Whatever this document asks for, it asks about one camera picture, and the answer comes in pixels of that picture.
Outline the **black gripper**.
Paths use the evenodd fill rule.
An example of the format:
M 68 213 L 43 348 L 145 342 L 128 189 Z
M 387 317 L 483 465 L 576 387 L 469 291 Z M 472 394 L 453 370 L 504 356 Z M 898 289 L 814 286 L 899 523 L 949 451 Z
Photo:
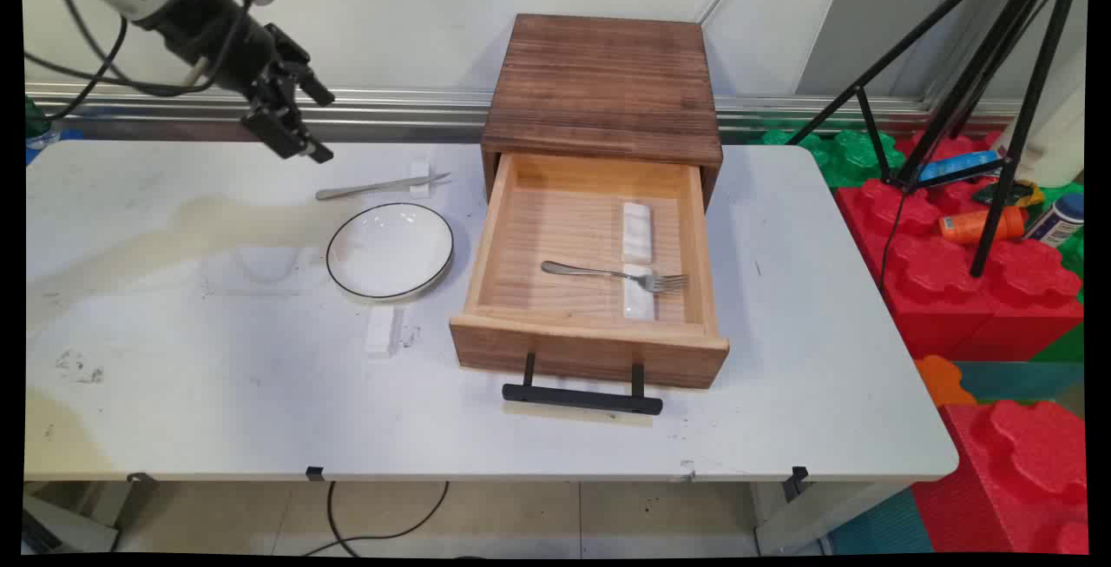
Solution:
M 317 163 L 334 155 L 311 133 L 296 101 L 296 87 L 319 107 L 336 96 L 313 69 L 311 57 L 274 23 L 258 24 L 249 14 L 254 0 L 172 0 L 164 10 L 139 22 L 162 37 L 172 54 L 187 64 L 206 60 L 206 81 L 139 82 L 146 93 L 170 97 L 230 89 L 249 103 L 241 125 L 283 160 L 306 156 Z

